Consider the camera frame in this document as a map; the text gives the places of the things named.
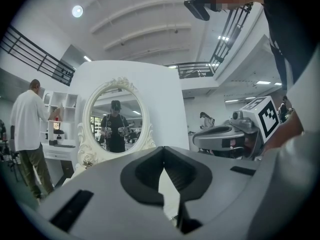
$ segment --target white ceiling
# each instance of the white ceiling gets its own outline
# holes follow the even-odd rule
[[[93,60],[208,61],[229,12],[196,19],[184,0],[31,0]],[[75,5],[84,9],[72,16]]]
[[[215,92],[214,88],[198,88],[198,89],[189,89],[182,90],[183,98],[191,98],[195,96],[211,95]]]
[[[257,84],[258,81],[271,83]],[[281,88],[275,83],[281,83],[275,58],[271,52],[261,48],[250,62],[232,75],[218,90],[224,93],[226,101],[238,100],[266,95]]]

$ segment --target person's arm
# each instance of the person's arm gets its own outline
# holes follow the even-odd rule
[[[123,117],[123,124],[124,124],[124,127],[128,127],[129,124],[127,122],[127,119],[125,117]]]
[[[262,154],[264,155],[269,149],[280,148],[285,142],[291,138],[300,135],[304,128],[299,120],[296,111],[293,111],[291,116],[285,123],[281,124],[274,132],[271,138],[265,144]]]
[[[36,110],[39,118],[41,118],[42,121],[45,121],[45,122],[48,120],[54,120],[55,117],[57,117],[60,113],[60,108],[57,108],[55,111],[53,111],[50,114],[48,112],[48,108],[45,106],[44,102],[40,97],[36,99],[35,105],[36,105]]]
[[[204,118],[204,127],[205,128],[209,128],[210,127],[210,122],[209,122],[209,118],[208,117],[205,117]]]
[[[17,101],[13,104],[11,115],[10,115],[10,138],[13,140],[15,138],[15,125],[17,117]]]
[[[107,124],[107,116],[104,116],[100,124],[101,126],[100,134],[102,136],[106,136],[106,124]]]

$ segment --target black slot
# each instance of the black slot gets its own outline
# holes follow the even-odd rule
[[[211,170],[190,157],[165,146],[164,169],[180,193],[180,201],[197,200],[207,191],[212,181]]]
[[[67,204],[50,220],[57,228],[67,232],[87,206],[94,193],[79,190]]]
[[[245,174],[245,175],[250,175],[253,176],[256,172],[256,170],[253,169],[248,169],[248,168],[243,168],[243,167],[239,167],[239,166],[234,166],[230,169],[230,171],[234,171],[236,173],[240,173],[240,174]]]
[[[164,170],[162,149],[158,147],[122,169],[120,182],[123,189],[141,204],[160,207],[165,204],[164,196],[158,192],[159,179]]]

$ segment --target white mirror frame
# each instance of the white mirror frame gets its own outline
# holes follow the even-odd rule
[[[92,133],[90,124],[91,111],[97,98],[106,91],[112,89],[124,89],[133,94],[140,105],[142,113],[141,135],[131,149],[122,153],[111,153],[103,149],[97,143],[97,140]],[[137,151],[154,148],[156,147],[156,144],[152,138],[152,132],[152,124],[150,123],[148,108],[142,102],[138,90],[132,83],[129,82],[126,77],[119,77],[117,80],[112,79],[110,82],[106,82],[98,87],[84,106],[82,123],[78,124],[78,137],[80,141],[77,155],[78,163],[82,167],[90,167],[106,160],[123,157]]]

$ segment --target cap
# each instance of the cap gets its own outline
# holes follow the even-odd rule
[[[119,100],[113,100],[111,101],[111,108],[116,110],[116,111],[119,111],[121,109],[121,103]]]

